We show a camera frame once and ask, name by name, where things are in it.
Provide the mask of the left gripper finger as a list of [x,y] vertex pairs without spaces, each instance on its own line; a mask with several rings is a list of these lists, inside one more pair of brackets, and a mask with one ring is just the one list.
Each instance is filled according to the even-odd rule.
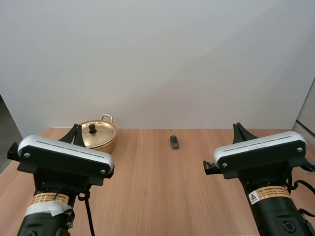
[[78,125],[77,129],[75,131],[74,139],[73,139],[73,144],[76,146],[80,147],[86,147],[84,140],[83,140],[83,135],[82,135],[82,126]]
[[70,131],[67,132],[61,139],[59,139],[59,141],[71,144],[76,135],[77,128],[78,124],[74,124]]

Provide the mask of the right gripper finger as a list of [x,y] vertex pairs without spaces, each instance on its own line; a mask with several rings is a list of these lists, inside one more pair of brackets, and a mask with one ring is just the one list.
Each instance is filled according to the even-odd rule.
[[234,132],[233,144],[241,142],[241,132],[236,123],[233,124],[233,132]]
[[257,139],[257,136],[249,132],[241,123],[238,122],[237,127],[240,132],[240,135],[242,136],[243,141]]

